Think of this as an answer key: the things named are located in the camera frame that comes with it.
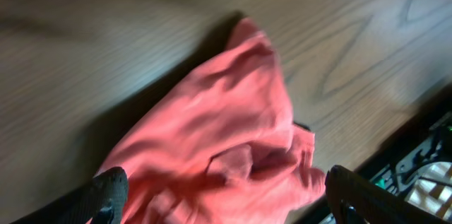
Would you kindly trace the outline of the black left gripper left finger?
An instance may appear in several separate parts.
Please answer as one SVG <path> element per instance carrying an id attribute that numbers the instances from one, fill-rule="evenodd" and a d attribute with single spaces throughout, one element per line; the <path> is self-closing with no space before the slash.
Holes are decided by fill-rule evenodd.
<path id="1" fill-rule="evenodd" d="M 128 190 L 124 169 L 113 167 L 11 224 L 120 224 Z"/>

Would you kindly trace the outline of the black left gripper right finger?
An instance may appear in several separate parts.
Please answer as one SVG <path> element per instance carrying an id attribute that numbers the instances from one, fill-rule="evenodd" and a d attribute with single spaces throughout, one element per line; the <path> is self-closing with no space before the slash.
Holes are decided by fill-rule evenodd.
<path id="1" fill-rule="evenodd" d="M 337 223 L 350 222 L 347 209 L 351 206 L 369 223 L 447 224 L 340 165 L 328 171 L 325 185 L 328 206 Z"/>

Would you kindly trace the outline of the red soccer t-shirt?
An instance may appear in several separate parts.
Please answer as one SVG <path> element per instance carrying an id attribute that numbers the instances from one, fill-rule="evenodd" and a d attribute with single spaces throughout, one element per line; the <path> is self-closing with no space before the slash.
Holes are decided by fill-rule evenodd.
<path id="1" fill-rule="evenodd" d="M 123 223 L 283 223 L 319 199 L 314 135 L 293 122 L 278 55 L 248 18 L 102 164 L 124 169 Z"/>

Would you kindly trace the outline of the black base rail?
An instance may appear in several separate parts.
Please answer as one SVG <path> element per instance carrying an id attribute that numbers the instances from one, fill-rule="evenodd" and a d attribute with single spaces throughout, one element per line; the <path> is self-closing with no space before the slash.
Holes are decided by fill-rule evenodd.
<path id="1" fill-rule="evenodd" d="M 433 93 L 419 112 L 353 171 L 405 202 L 451 222 L 451 86 Z M 349 223 L 369 223 L 349 207 Z M 326 196 L 295 224 L 337 223 Z"/>

